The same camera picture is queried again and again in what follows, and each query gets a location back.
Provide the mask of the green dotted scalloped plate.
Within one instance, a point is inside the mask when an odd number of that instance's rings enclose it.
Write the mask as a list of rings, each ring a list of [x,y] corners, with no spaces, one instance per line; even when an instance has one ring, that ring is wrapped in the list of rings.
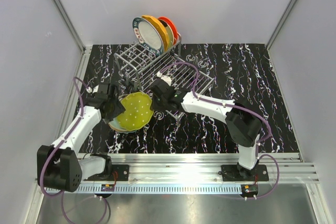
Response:
[[[125,111],[117,116],[117,121],[122,128],[131,132],[137,131],[148,124],[153,116],[151,110],[152,99],[143,92],[135,92],[121,99]]]

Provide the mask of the yellow dotted scalloped plate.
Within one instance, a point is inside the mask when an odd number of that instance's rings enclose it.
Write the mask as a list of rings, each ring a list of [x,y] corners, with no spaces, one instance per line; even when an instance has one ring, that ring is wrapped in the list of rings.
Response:
[[[170,38],[164,25],[154,16],[142,15],[141,17],[148,21],[156,29],[163,41],[164,51],[167,51],[170,44]]]

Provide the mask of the white plate green rim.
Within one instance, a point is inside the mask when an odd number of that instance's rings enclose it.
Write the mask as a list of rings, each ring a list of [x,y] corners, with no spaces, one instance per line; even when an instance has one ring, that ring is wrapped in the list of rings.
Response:
[[[132,28],[141,46],[156,56],[163,53],[162,38],[149,21],[142,17],[136,17],[132,21]]]

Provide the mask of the orange red plate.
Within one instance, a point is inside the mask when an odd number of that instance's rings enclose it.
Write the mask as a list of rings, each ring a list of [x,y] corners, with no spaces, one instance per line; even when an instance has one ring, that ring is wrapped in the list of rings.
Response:
[[[167,17],[161,16],[158,18],[160,21],[164,21],[171,29],[173,35],[173,45],[176,44],[178,39],[177,28],[175,27],[174,23]]]

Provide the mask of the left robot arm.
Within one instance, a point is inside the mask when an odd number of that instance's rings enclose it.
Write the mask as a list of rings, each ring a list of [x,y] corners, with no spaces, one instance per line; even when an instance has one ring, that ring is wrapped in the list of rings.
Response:
[[[97,124],[110,123],[125,112],[119,89],[115,84],[101,83],[79,102],[79,113],[65,131],[51,145],[42,145],[37,151],[37,181],[43,192],[50,188],[59,194],[72,193],[87,178],[112,177],[112,161],[106,154],[91,154],[84,159],[78,159],[77,155]]]

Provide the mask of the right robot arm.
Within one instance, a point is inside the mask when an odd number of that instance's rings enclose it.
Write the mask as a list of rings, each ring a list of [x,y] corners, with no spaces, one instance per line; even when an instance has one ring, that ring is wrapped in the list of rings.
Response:
[[[260,139],[261,119],[253,111],[234,100],[221,100],[196,93],[194,89],[177,89],[157,78],[150,85],[153,94],[151,109],[154,111],[200,114],[224,123],[238,147],[236,168],[229,170],[230,179],[255,180],[258,157],[257,141]]]

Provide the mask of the left aluminium corner post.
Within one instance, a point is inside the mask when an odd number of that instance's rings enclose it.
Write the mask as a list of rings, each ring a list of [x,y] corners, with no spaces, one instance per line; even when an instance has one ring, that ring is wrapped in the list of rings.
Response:
[[[71,37],[73,38],[75,44],[79,48],[81,54],[84,54],[87,46],[83,43],[82,39],[80,38],[79,33],[77,32],[73,22],[71,21],[63,3],[62,3],[62,1],[61,0],[52,0],[52,2],[54,3],[60,17],[64,21]]]

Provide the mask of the aluminium corner post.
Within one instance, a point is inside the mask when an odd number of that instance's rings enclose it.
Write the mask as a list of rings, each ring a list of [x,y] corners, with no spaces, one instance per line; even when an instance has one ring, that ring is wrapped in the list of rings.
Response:
[[[52,0],[52,2],[54,3],[60,17],[64,21],[71,37],[73,38],[75,44],[79,48],[81,54],[84,54],[87,46],[83,43],[82,39],[80,38],[79,33],[77,32],[73,22],[71,21],[63,3],[62,3],[62,1],[61,0]]]
[[[275,29],[273,30],[268,42],[266,43],[266,49],[270,50],[273,46],[274,42],[276,41],[277,37],[279,36],[282,28],[284,27],[287,19],[289,18],[291,12],[295,8],[298,0],[289,0],[283,14],[281,15]]]

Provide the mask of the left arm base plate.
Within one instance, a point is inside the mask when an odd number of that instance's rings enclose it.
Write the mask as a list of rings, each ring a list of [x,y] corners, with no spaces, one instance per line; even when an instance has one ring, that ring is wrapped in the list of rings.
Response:
[[[129,180],[130,166],[126,164],[112,164],[112,168],[103,175],[94,175],[93,180],[97,181],[117,181],[127,182]]]

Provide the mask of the aluminium rail frame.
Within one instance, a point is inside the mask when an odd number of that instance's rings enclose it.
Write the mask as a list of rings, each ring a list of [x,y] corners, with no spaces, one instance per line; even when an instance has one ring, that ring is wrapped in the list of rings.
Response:
[[[89,157],[78,154],[78,159]],[[112,164],[130,166],[127,182],[97,181],[92,177],[81,182],[110,184],[240,184],[242,192],[249,186],[280,184],[317,184],[319,182],[313,164],[294,154],[262,154],[259,165],[266,165],[268,182],[224,182],[218,172],[222,165],[235,165],[237,154],[109,154]]]

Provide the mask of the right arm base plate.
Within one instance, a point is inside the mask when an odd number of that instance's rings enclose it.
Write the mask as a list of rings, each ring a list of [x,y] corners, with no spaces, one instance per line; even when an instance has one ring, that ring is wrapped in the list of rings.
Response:
[[[266,165],[257,164],[252,170],[235,165],[222,165],[220,171],[224,182],[268,182],[269,175]]]

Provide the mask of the right aluminium corner post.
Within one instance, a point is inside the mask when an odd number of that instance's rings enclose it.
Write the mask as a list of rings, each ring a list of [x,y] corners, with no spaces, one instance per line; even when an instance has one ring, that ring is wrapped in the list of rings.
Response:
[[[266,49],[270,50],[273,46],[274,42],[276,41],[277,37],[279,36],[282,28],[284,27],[287,19],[289,18],[291,12],[295,8],[298,0],[289,0],[283,14],[281,15],[275,29],[273,30],[268,42],[266,43]]]

